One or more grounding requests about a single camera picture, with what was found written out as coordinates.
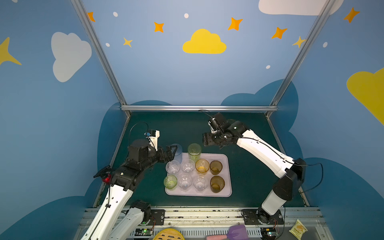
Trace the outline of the clear faceted glass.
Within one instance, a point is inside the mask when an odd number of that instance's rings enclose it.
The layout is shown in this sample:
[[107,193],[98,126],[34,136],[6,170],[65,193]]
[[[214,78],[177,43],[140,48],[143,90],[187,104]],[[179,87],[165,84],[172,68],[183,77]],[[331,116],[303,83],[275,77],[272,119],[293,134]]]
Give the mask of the clear faceted glass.
[[176,176],[181,170],[181,164],[178,161],[170,161],[166,165],[166,171],[168,175]]
[[193,184],[192,175],[189,173],[181,173],[178,175],[178,186],[182,189],[182,191],[188,190]]
[[198,192],[202,192],[208,187],[208,182],[204,175],[197,175],[193,179],[193,185]]
[[183,160],[181,163],[183,173],[192,174],[195,170],[195,162],[192,160]]

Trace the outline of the tall blue textured cup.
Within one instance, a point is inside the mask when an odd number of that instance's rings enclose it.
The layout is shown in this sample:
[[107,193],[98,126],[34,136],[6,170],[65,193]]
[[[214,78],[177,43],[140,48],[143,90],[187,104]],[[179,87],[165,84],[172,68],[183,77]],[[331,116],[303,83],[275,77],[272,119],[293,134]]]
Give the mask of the tall blue textured cup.
[[171,150],[172,153],[174,153],[174,161],[177,161],[181,164],[183,161],[183,147],[179,144],[172,144]]

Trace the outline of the brown textured cup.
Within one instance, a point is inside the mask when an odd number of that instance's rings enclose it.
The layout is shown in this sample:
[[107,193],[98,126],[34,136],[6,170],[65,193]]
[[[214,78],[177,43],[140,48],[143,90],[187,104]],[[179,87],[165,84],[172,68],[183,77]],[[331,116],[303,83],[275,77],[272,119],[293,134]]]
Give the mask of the brown textured cup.
[[210,163],[210,172],[213,175],[218,175],[223,169],[223,165],[220,161],[214,160]]
[[225,180],[220,176],[213,176],[210,180],[210,188],[213,193],[221,192],[225,187]]

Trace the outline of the small green cup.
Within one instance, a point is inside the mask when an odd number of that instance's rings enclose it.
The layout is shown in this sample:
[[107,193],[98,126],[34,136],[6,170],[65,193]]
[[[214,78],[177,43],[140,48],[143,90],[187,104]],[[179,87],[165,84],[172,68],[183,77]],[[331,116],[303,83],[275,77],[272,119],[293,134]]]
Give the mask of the small green cup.
[[175,175],[168,175],[164,178],[164,186],[168,190],[174,190],[178,185],[178,179]]

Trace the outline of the tall green cup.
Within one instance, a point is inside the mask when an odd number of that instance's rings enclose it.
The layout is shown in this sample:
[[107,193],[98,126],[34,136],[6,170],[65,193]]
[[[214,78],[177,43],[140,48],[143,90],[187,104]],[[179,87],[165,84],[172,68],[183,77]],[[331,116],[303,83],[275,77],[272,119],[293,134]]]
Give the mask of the tall green cup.
[[201,159],[202,147],[199,144],[192,143],[188,146],[188,156],[191,161],[196,163]]

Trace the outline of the yellow transparent cup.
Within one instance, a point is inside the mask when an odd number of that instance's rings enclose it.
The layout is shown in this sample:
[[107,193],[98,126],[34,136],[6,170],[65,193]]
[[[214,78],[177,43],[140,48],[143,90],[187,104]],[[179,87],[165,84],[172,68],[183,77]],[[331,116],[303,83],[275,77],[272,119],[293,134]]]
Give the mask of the yellow transparent cup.
[[195,168],[199,175],[205,175],[210,170],[210,162],[205,159],[199,159],[195,163]]

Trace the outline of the clear faceted glass back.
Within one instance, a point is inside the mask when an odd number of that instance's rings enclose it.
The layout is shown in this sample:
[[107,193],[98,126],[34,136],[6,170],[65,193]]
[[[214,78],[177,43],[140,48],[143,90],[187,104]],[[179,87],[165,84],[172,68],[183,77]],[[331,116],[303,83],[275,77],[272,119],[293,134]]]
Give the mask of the clear faceted glass back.
[[192,174],[195,170],[195,162],[192,160],[183,160],[181,163],[183,173]]

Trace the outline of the pink plastic tray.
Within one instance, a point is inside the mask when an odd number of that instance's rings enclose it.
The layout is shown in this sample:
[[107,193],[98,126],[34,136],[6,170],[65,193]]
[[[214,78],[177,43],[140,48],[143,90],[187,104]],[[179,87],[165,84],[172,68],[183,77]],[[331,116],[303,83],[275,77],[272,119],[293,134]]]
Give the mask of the pink plastic tray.
[[[228,157],[224,154],[201,154],[201,158],[209,161],[210,163],[214,160],[220,161],[222,163],[223,169],[217,176],[220,176],[225,180],[224,189],[219,193],[213,193],[211,191],[210,180],[214,175],[211,174],[210,171],[208,171],[208,173],[204,175],[205,178],[207,179],[207,182],[208,182],[208,187],[204,191],[198,192],[195,189],[193,184],[191,185],[191,187],[188,190],[182,191],[182,189],[177,185],[177,187],[174,190],[168,190],[165,188],[165,192],[168,195],[170,195],[170,196],[189,196],[189,197],[215,197],[215,198],[227,198],[227,197],[231,196],[232,184],[231,184]],[[188,153],[183,153],[183,160],[189,160]],[[183,173],[182,170],[179,171],[179,173],[176,175],[176,177],[178,177],[178,175],[181,173]],[[195,176],[199,175],[196,168],[191,175],[192,175],[193,179]]]

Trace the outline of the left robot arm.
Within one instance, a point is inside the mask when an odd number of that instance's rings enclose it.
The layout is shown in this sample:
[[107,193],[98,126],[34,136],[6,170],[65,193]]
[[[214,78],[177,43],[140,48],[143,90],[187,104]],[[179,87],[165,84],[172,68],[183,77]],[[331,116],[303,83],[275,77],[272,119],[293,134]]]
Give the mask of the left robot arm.
[[126,161],[111,170],[109,189],[97,215],[82,237],[84,240],[124,240],[151,216],[151,206],[135,201],[127,216],[116,223],[147,169],[156,163],[168,163],[175,157],[176,145],[159,147],[157,137],[138,139],[129,146]]

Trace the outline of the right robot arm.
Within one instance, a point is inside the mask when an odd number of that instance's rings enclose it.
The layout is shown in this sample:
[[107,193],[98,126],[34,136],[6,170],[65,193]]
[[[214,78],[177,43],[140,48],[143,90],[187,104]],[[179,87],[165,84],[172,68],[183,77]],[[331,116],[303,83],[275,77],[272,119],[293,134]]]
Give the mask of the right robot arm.
[[223,148],[230,144],[237,145],[264,163],[279,178],[257,212],[259,220],[268,223],[299,192],[305,181],[306,162],[283,154],[242,122],[227,120],[221,113],[211,116],[208,124],[210,132],[203,134],[204,146]]

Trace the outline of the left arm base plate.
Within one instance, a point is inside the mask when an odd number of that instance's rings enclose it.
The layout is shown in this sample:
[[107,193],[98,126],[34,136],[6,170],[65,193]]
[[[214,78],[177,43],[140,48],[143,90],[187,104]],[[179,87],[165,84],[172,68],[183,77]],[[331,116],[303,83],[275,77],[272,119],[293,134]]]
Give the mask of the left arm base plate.
[[151,215],[148,220],[148,226],[163,226],[165,221],[165,210],[164,209],[152,209]]

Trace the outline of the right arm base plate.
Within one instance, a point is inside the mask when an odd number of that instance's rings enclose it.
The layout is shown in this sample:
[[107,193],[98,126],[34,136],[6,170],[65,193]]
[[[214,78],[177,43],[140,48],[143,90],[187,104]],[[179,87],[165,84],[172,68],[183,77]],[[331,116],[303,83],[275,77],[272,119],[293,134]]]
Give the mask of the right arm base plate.
[[283,225],[285,223],[284,216],[280,210],[274,215],[269,215],[261,208],[242,209],[241,215],[245,225]]

